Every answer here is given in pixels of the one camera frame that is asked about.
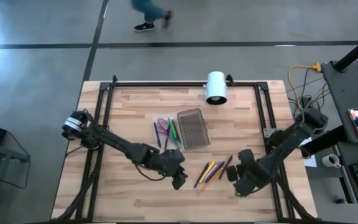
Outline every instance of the gray floor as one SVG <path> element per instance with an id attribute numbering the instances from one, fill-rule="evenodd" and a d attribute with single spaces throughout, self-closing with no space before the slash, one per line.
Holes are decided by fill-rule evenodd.
<path id="1" fill-rule="evenodd" d="M 91 44 L 103 0 L 0 0 L 0 44 Z M 129 1 L 110 1 L 100 43 L 260 42 L 358 40 L 358 1 L 351 0 L 166 0 L 170 30 L 135 34 L 142 15 Z M 352 45 L 304 47 L 172 47 L 98 49 L 90 80 L 203 80 L 220 70 L 235 79 L 284 80 L 291 65 L 340 59 Z M 89 49 L 0 50 L 0 127 L 13 132 L 31 154 L 25 190 L 1 185 L 0 223 L 48 220 L 67 141 L 60 127 L 75 109 Z M 296 86 L 305 70 L 293 71 Z M 310 72 L 308 80 L 321 77 Z M 324 85 L 307 86 L 314 95 Z M 332 98 L 323 113 L 329 129 L 340 124 Z M 22 183 L 25 167 L 12 164 L 7 178 Z M 320 218 L 358 223 L 357 205 L 335 205 L 337 180 L 311 180 Z"/>

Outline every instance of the black floor stripe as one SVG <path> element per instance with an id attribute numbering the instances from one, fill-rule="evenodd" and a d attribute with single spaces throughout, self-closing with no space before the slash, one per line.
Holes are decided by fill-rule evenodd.
<path id="1" fill-rule="evenodd" d="M 87 49 L 92 44 L 0 44 L 0 49 Z"/>
<path id="2" fill-rule="evenodd" d="M 84 72 L 84 76 L 82 79 L 83 82 L 88 81 L 91 76 L 93 61 L 94 61 L 94 57 L 96 55 L 96 50 L 98 49 L 98 43 L 99 43 L 99 39 L 100 39 L 100 34 L 102 33 L 102 26 L 103 26 L 104 16 L 105 16 L 105 13 L 107 10 L 108 3 L 109 3 L 109 0 L 103 0 L 102 8 L 100 10 L 99 19 L 98 19 L 98 25 L 96 26 L 96 30 L 95 30 L 94 36 L 93 36 L 92 47 L 89 52 L 88 61 L 86 62 L 85 72 Z"/>
<path id="3" fill-rule="evenodd" d="M 271 41 L 271 42 L 152 42 L 102 44 L 0 44 L 0 49 L 136 49 L 148 47 L 271 47 L 271 46 L 341 46 L 358 45 L 358 40 L 340 41 Z"/>
<path id="4" fill-rule="evenodd" d="M 358 45 L 358 40 L 344 41 L 273 41 L 273 42 L 155 42 L 105 43 L 99 49 L 136 49 L 148 47 L 268 47 L 268 46 L 338 46 Z"/>

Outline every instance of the purple pen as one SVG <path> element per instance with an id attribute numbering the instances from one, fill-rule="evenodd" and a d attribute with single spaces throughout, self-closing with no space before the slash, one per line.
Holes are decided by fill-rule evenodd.
<path id="1" fill-rule="evenodd" d="M 223 166 L 224 166 L 224 161 L 221 162 L 221 163 L 219 163 L 218 167 L 213 171 L 213 173 L 212 173 L 207 179 L 205 179 L 205 183 L 208 183 L 208 182 L 212 179 L 212 177 L 213 177 L 217 172 L 220 171 L 220 169 L 221 169 Z"/>
<path id="2" fill-rule="evenodd" d="M 214 170 L 216 170 L 219 167 L 219 164 L 220 164 L 220 162 L 215 163 L 214 167 L 209 171 L 209 173 L 204 178 L 204 181 L 203 181 L 204 183 L 206 183 L 206 180 L 208 180 L 211 177 L 211 175 L 214 173 Z"/>

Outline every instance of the yellow pencil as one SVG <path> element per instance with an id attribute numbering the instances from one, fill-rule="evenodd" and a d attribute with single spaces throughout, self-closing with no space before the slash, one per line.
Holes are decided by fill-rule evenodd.
<path id="1" fill-rule="evenodd" d="M 209 173 L 209 171 L 212 169 L 212 167 L 214 167 L 214 165 L 215 165 L 215 161 L 212 161 L 212 163 L 209 165 L 208 169 L 206 169 L 205 173 L 203 174 L 203 177 L 198 182 L 199 184 L 203 182 L 204 178 Z"/>

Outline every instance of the black sneaker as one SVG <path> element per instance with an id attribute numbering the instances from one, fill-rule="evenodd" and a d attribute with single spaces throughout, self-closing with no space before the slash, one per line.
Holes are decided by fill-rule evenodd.
<path id="1" fill-rule="evenodd" d="M 164 29 L 167 29 L 167 28 L 168 28 L 168 26 L 169 26 L 170 23 L 171 23 L 171 19 L 172 19 L 172 11 L 171 11 L 171 10 L 168 10 L 168 11 L 167 11 L 167 15 L 164 16 L 164 22 L 163 22 L 163 24 L 162 24 L 162 27 L 163 27 Z"/>
<path id="2" fill-rule="evenodd" d="M 151 23 L 143 23 L 141 25 L 135 26 L 135 32 L 144 32 L 144 31 L 151 31 L 154 30 L 154 24 Z"/>

